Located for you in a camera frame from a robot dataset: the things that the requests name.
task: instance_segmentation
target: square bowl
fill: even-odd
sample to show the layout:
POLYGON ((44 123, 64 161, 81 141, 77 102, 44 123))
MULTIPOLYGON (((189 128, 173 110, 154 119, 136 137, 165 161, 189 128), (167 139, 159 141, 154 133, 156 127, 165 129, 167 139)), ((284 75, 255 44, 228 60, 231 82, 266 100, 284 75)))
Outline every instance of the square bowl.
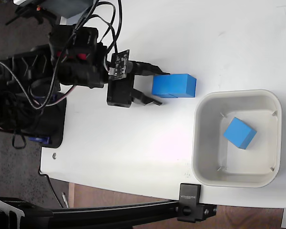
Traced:
POLYGON ((279 171, 281 136, 282 107, 272 92, 208 94, 195 111, 193 173, 204 185, 263 187, 279 171), (224 137, 234 117, 257 131, 246 150, 224 137))

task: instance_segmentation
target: black clamp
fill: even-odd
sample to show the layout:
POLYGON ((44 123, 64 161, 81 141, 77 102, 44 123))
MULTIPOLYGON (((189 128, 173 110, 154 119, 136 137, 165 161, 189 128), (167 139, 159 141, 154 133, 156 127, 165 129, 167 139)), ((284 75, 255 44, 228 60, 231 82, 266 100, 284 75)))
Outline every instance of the black clamp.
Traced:
POLYGON ((195 223, 216 215, 217 205, 199 203, 200 189, 201 185, 180 185, 178 221, 195 223))
POLYGON ((107 104, 130 107, 132 102, 147 105, 161 105, 158 100, 150 98, 133 88, 135 75, 167 75, 168 73, 155 65, 144 62, 129 61, 129 50, 114 53, 111 58, 108 78, 107 104))

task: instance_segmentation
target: blue component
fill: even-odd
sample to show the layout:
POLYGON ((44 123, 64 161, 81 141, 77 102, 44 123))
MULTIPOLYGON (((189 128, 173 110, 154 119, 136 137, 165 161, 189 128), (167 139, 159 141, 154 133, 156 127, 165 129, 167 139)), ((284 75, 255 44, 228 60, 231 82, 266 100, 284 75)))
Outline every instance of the blue component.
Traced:
POLYGON ((189 74, 153 77, 152 94, 160 98, 194 98, 195 91, 196 79, 189 74))
POLYGON ((246 149, 255 134, 256 130, 252 129, 238 118, 234 118, 225 131, 224 137, 238 148, 246 149))
POLYGON ((38 142, 45 145, 50 144, 50 137, 29 137, 29 140, 32 142, 38 142))

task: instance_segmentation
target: black base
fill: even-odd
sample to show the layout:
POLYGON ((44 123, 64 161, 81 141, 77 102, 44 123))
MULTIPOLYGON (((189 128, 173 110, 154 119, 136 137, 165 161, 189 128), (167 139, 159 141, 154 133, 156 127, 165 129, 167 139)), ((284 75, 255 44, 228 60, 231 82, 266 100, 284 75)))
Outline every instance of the black base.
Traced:
POLYGON ((17 198, 0 198, 0 228, 128 229, 175 217, 195 223, 216 215, 216 205, 199 203, 200 187, 181 184, 179 201, 102 208, 48 210, 17 198))

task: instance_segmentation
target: black bracket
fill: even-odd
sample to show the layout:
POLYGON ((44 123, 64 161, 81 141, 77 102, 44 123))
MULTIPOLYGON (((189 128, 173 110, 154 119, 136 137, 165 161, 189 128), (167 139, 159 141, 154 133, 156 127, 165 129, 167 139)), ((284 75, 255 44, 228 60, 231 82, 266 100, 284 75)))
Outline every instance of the black bracket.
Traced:
POLYGON ((38 0, 34 4, 30 3, 25 6, 19 6, 15 11, 16 16, 12 18, 11 20, 9 20, 7 23, 5 23, 5 25, 9 25, 13 23, 20 17, 23 17, 26 19, 30 17, 34 17, 37 20, 38 24, 43 24, 43 21, 44 21, 43 19, 45 18, 49 21, 50 25, 53 27, 55 25, 57 17, 55 14, 49 11, 46 11, 39 6, 43 2, 45 2, 45 0, 38 0))
POLYGON ((217 205, 199 203, 200 189, 201 185, 180 185, 178 221, 195 223, 216 215, 217 205))

